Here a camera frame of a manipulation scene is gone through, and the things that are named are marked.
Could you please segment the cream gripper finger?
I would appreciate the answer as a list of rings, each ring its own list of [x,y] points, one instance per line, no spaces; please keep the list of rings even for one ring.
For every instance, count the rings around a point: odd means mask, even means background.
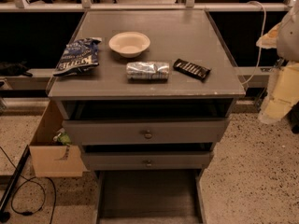
[[[265,35],[262,35],[256,42],[256,46],[262,49],[275,49],[277,47],[279,26],[279,23],[276,24]]]
[[[299,102],[299,63],[288,62],[271,71],[258,120],[264,124],[281,121]]]

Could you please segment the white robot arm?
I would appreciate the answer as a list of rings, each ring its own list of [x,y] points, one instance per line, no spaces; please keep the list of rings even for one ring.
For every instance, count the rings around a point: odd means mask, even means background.
[[[262,49],[276,49],[278,57],[287,63],[271,71],[258,116],[260,122],[273,124],[282,120],[299,102],[299,8],[292,7],[256,45]]]

